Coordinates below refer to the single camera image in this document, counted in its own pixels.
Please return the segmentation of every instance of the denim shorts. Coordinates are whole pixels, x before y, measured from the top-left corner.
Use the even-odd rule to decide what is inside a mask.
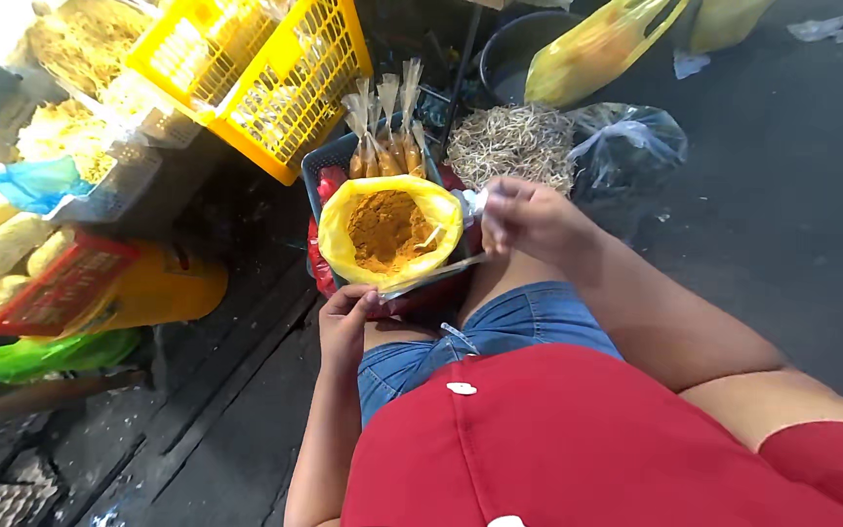
[[[383,404],[465,355],[494,355],[533,344],[577,344],[622,359],[568,282],[518,287],[477,310],[461,331],[438,341],[389,342],[363,354],[358,372],[362,424]]]

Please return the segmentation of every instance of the black bucket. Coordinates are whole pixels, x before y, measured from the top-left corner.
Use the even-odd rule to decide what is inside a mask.
[[[532,57],[583,20],[566,11],[539,11],[497,31],[481,55],[481,82],[497,104],[521,104]]]

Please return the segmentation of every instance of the white button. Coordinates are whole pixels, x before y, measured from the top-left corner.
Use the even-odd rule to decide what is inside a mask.
[[[467,383],[448,383],[448,389],[457,395],[474,395],[477,389]]]
[[[525,527],[522,518],[518,516],[500,516],[486,524],[486,527]]]

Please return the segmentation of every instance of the hand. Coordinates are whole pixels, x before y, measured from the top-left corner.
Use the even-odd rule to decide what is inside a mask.
[[[321,367],[360,364],[366,316],[381,304],[375,285],[345,285],[321,308]]]
[[[563,268],[601,228],[549,186],[498,177],[486,187],[490,196],[483,215],[483,248],[487,254],[521,250]]]

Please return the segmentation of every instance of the red plastic basket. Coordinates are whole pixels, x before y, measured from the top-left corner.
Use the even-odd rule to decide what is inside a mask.
[[[131,245],[76,230],[73,245],[0,310],[0,335],[60,335],[138,257]]]

